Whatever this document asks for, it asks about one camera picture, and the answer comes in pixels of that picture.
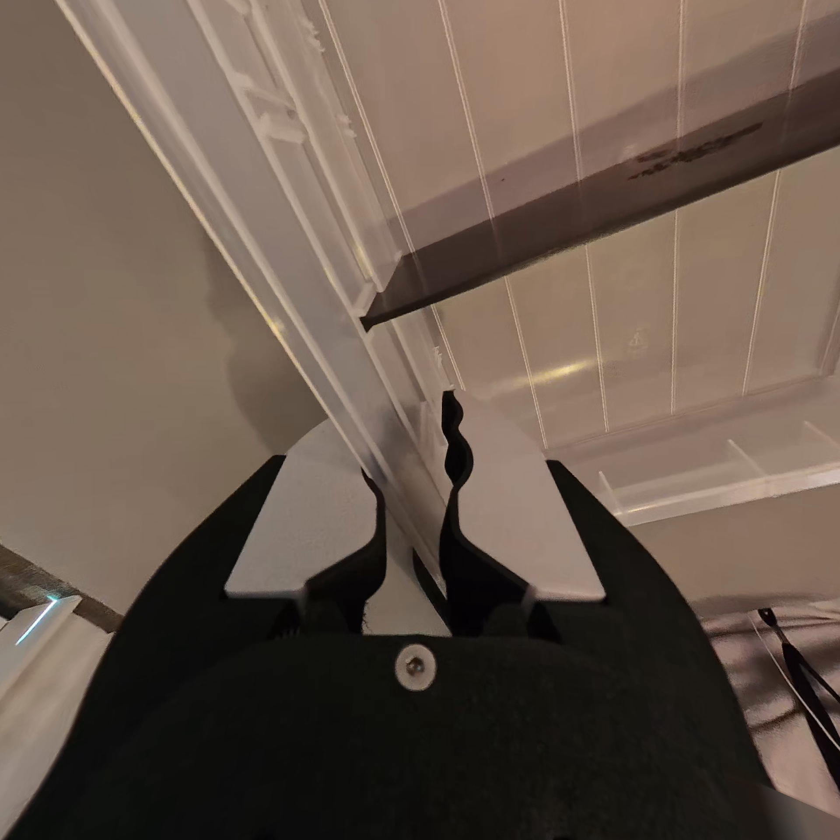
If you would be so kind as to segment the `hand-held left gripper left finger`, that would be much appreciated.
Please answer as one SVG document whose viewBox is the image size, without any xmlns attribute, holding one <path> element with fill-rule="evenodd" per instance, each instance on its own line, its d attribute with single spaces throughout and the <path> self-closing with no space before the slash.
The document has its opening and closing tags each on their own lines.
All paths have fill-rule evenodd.
<svg viewBox="0 0 840 840">
<path fill-rule="evenodd" d="M 345 617 L 363 617 L 385 573 L 382 492 L 324 421 L 287 452 L 224 591 L 329 601 Z"/>
</svg>

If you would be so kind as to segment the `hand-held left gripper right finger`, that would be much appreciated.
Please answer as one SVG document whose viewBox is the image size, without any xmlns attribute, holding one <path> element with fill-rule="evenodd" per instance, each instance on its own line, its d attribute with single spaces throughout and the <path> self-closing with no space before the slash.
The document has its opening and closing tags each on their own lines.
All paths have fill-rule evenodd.
<svg viewBox="0 0 840 840">
<path fill-rule="evenodd" d="M 451 483 L 438 562 L 453 624 L 501 606 L 606 598 L 547 459 L 520 427 L 464 391 L 442 395 Z"/>
</svg>

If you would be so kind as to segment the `clear plastic box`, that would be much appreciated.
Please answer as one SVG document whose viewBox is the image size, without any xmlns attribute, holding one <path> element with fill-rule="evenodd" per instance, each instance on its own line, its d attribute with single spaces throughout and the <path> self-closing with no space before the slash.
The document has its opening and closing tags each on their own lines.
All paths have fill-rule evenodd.
<svg viewBox="0 0 840 840">
<path fill-rule="evenodd" d="M 628 526 L 838 487 L 838 2 L 58 2 L 433 569 L 458 387 Z"/>
</svg>

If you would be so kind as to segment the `person's beige clothing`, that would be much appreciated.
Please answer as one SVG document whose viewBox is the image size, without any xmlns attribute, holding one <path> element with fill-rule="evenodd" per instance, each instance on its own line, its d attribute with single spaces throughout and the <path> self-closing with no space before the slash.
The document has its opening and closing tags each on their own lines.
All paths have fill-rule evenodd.
<svg viewBox="0 0 840 840">
<path fill-rule="evenodd" d="M 832 691 L 839 688 L 839 601 L 772 607 L 778 627 Z M 734 688 L 773 786 L 834 817 L 839 793 L 786 668 L 780 637 L 758 611 L 707 618 L 702 626 Z"/>
</svg>

